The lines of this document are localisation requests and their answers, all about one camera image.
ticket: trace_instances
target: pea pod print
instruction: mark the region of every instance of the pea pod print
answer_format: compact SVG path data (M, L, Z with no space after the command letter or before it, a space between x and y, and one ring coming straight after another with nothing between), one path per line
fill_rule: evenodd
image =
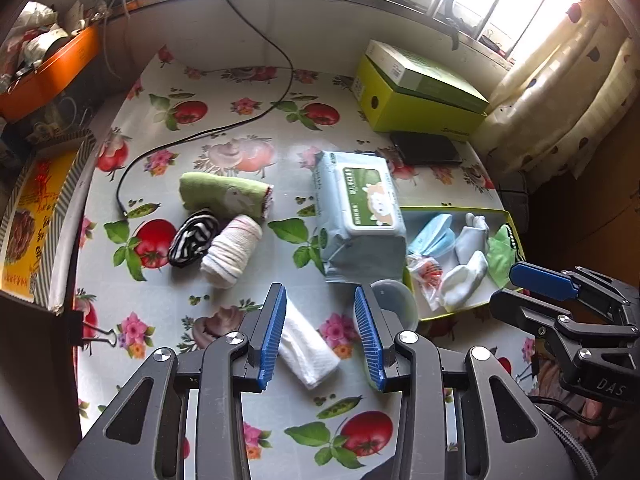
M127 218L140 218L141 216L150 215L159 207L160 204L143 204L129 211L127 213Z
M362 396L340 399L338 402L334 402L331 406L318 413L318 418L332 418L332 416L346 413L355 408L361 400Z

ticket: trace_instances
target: wet wipes package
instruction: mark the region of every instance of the wet wipes package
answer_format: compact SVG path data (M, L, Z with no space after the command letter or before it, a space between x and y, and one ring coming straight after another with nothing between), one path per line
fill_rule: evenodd
M400 280L406 231L386 160L358 153L320 152L314 184L326 280Z

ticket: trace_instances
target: yellow poster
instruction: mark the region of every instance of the yellow poster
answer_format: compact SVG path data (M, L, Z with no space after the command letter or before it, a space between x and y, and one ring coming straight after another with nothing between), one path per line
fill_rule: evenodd
M2 290L24 300L33 300L32 282L42 257L49 222L77 152L76 148L36 160L15 207L6 240Z

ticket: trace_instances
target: blue face mask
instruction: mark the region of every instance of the blue face mask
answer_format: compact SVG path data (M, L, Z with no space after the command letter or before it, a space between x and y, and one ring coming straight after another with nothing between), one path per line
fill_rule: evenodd
M422 228L422 231L407 246L407 254L421 254L437 258L453 249L456 235L451 230L453 217L439 214Z

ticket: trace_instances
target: green cloth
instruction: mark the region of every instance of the green cloth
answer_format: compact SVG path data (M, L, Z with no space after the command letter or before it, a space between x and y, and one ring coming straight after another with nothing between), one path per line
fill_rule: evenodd
M486 252L486 262L489 264L489 275L495 284L503 288L509 283L509 271L516 262L516 249L511 247L510 227L504 224L495 237L489 238L487 244L489 250Z
M273 186L258 180L191 171L180 177L185 209L209 208L217 218L245 214L259 222L267 216Z

